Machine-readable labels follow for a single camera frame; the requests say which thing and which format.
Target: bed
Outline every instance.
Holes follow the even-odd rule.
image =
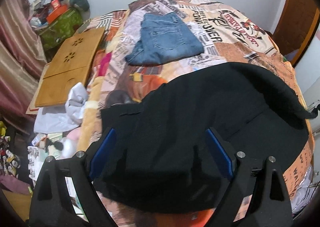
[[[204,53],[158,66],[128,66],[124,57],[131,53],[140,38],[140,22],[145,13],[165,15],[175,12],[204,46]],[[162,83],[186,73],[225,62],[242,62],[262,66],[289,85],[305,107],[294,69],[279,52],[268,34],[239,11],[211,0],[138,0],[128,10],[118,10],[88,20],[79,30],[105,27],[103,41],[92,65],[88,84],[89,102],[84,112],[78,150],[101,136],[100,109],[108,107],[109,94],[114,90],[126,92],[140,102]],[[109,54],[109,60],[103,58]],[[292,198],[311,163],[314,139],[307,121],[309,139],[300,156],[284,172]],[[99,194],[101,201],[119,226],[203,226],[214,209],[189,215],[160,215],[143,213]],[[251,197],[246,197],[236,217],[244,217]]]

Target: pink curtain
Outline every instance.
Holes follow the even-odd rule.
[[[28,0],[4,0],[0,6],[0,114],[29,133],[34,117],[26,115],[46,64],[40,38],[28,23]]]

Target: orange box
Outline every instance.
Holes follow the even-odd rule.
[[[47,16],[48,23],[51,24],[58,16],[62,15],[67,10],[68,10],[67,5],[62,5],[61,7],[53,10],[52,13]]]
[[[59,0],[51,1],[51,5],[52,5],[53,9],[57,9],[57,8],[61,7]]]

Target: jeans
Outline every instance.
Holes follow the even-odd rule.
[[[141,22],[141,38],[131,54],[130,65],[164,64],[203,53],[201,42],[175,14],[145,14]]]

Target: metal screw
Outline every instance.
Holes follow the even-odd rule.
[[[270,161],[271,163],[274,163],[274,162],[276,161],[276,158],[273,157],[273,156],[269,156],[269,161]]]
[[[239,158],[244,158],[244,157],[245,157],[245,153],[242,152],[242,151],[239,151],[239,152],[237,152],[237,156],[238,156]]]
[[[46,162],[51,162],[52,160],[53,160],[53,156],[48,156],[48,157],[45,159]]]
[[[82,158],[83,156],[84,156],[84,151],[78,151],[76,153],[76,157],[78,157],[78,158]]]

